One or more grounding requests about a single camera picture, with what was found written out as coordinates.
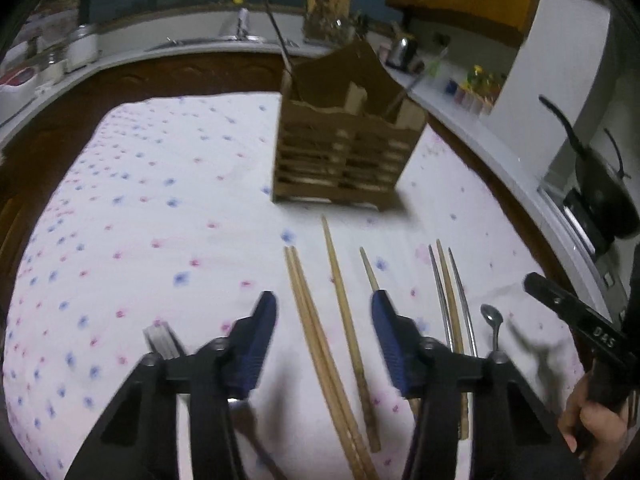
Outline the person's right hand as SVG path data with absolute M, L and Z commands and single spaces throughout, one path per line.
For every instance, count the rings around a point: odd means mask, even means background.
M 589 374 L 585 374 L 567 399 L 559 419 L 559 430 L 572 452 L 576 451 L 575 429 L 582 424 L 593 436 L 592 447 L 582 461 L 587 479 L 604 479 L 625 449 L 628 403 L 618 413 L 587 399 Z

